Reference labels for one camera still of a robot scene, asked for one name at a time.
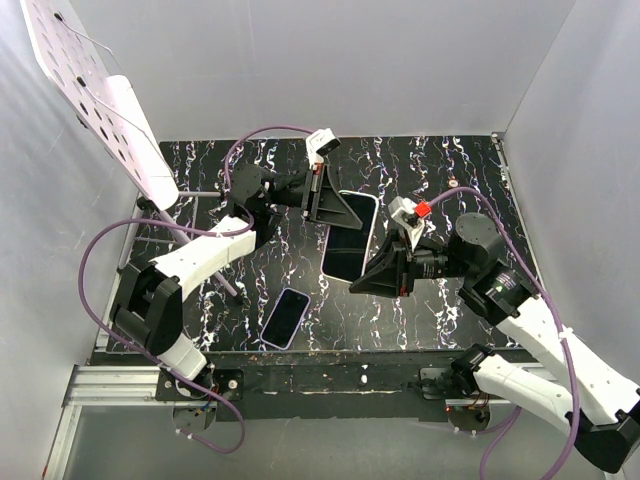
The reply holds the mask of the phone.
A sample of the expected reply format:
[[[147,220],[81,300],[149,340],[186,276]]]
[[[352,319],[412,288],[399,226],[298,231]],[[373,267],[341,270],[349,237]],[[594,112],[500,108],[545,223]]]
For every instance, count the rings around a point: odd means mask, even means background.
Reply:
[[[266,321],[260,340],[267,346],[288,349],[304,319],[310,304],[307,294],[291,288],[285,288]]]
[[[360,230],[331,226],[325,242],[321,272],[332,279],[353,283],[367,263],[371,239],[379,210],[373,195],[341,190],[340,194],[362,221]]]

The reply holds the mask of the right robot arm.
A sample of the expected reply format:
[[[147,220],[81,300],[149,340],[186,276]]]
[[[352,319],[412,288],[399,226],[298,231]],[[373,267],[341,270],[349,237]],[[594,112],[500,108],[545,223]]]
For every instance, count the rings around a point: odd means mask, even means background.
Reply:
[[[639,386],[608,366],[552,311],[529,280],[500,257],[505,246],[494,222],[461,215],[447,244],[428,239],[412,246],[401,229],[351,284],[353,294],[407,297],[416,281],[460,278],[463,303],[514,339],[554,376],[547,381],[475,344],[451,364],[450,380],[464,397],[482,392],[506,399],[568,434],[598,469],[618,472],[639,446]]]

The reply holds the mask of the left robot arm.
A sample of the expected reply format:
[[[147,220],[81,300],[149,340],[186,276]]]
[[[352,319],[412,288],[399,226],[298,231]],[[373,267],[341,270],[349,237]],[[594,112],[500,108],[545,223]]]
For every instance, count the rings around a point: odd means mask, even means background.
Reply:
[[[148,262],[129,262],[110,313],[113,325],[157,358],[193,400],[205,398],[214,382],[212,364],[183,332],[183,302],[191,292],[267,243],[282,219],[279,206],[296,208],[318,224],[363,226],[329,165],[277,174],[243,164],[231,176],[229,201],[230,212],[206,234]]]

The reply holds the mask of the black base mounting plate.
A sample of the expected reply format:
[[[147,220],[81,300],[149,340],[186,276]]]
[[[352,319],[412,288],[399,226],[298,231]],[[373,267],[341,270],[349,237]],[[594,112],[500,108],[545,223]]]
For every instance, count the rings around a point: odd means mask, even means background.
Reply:
[[[471,409],[467,426],[485,428],[489,399],[450,382],[456,351],[270,351],[206,354],[218,392],[243,418],[406,418],[446,422]]]

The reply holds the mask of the white perforated music stand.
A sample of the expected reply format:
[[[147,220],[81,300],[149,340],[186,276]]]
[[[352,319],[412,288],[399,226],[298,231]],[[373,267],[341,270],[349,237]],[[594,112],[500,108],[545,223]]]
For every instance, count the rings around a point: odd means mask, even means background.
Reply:
[[[159,149],[128,78],[111,74],[105,45],[73,28],[52,1],[20,3],[36,61],[76,118],[125,170],[140,199],[137,210],[167,210],[183,195]]]

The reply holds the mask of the aluminium frame rail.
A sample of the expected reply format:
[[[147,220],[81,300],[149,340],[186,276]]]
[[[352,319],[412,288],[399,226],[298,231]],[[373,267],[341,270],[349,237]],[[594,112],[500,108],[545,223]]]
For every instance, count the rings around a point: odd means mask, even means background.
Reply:
[[[76,366],[41,478],[64,477],[84,407],[155,406],[158,379],[153,366]]]

